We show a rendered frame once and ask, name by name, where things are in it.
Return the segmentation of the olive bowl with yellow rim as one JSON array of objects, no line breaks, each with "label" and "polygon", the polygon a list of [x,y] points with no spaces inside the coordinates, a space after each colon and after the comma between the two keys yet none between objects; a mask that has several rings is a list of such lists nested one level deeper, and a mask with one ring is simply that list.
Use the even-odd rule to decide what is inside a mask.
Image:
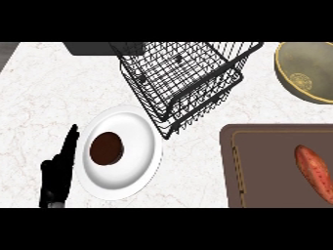
[{"label": "olive bowl with yellow rim", "polygon": [[275,71],[294,96],[315,104],[333,104],[332,42],[282,42]]}]

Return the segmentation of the white round plate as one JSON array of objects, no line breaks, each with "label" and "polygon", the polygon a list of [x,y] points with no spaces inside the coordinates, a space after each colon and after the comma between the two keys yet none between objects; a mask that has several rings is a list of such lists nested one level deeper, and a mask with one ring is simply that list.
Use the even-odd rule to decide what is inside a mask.
[{"label": "white round plate", "polygon": [[[114,133],[124,146],[120,160],[99,165],[91,157],[96,137]],[[145,110],[133,105],[110,108],[92,120],[77,144],[76,174],[86,191],[104,200],[132,196],[152,180],[163,160],[163,137]]]}]

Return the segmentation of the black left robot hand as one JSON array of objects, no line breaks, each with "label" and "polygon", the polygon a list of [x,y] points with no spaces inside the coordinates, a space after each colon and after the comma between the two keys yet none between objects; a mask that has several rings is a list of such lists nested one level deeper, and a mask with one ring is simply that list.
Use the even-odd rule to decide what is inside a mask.
[{"label": "black left robot hand", "polygon": [[67,201],[73,181],[73,168],[79,138],[79,126],[73,125],[65,137],[61,152],[51,160],[43,160],[40,163],[40,208],[48,208],[48,203],[65,203]]}]

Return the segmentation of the brown rectangular tray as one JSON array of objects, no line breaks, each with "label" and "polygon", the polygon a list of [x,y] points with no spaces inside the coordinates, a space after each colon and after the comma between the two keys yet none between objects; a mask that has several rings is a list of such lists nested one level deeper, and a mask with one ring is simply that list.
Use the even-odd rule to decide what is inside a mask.
[{"label": "brown rectangular tray", "polygon": [[333,181],[333,124],[232,124],[220,132],[229,205],[233,208],[331,208],[295,159],[307,146]]}]

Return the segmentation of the orange sweet potato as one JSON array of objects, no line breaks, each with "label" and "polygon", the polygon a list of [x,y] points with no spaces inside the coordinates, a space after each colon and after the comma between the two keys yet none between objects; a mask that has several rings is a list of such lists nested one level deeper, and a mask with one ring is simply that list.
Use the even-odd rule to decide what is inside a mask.
[{"label": "orange sweet potato", "polygon": [[329,204],[333,204],[333,181],[328,165],[319,154],[304,145],[295,148],[295,159],[300,172],[315,191]]}]

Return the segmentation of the dark brown round cake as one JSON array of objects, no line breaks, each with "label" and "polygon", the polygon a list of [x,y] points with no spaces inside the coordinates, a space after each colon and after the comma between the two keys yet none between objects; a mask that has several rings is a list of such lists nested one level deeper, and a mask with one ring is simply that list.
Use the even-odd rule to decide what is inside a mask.
[{"label": "dark brown round cake", "polygon": [[113,165],[124,152],[123,141],[113,132],[98,135],[91,146],[91,157],[98,165]]}]

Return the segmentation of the dark grey box appliance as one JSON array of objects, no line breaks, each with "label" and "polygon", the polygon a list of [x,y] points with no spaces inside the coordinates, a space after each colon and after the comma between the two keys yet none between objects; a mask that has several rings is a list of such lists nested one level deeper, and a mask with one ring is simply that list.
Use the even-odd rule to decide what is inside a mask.
[{"label": "dark grey box appliance", "polygon": [[145,54],[144,42],[65,42],[74,56],[142,56]]}]

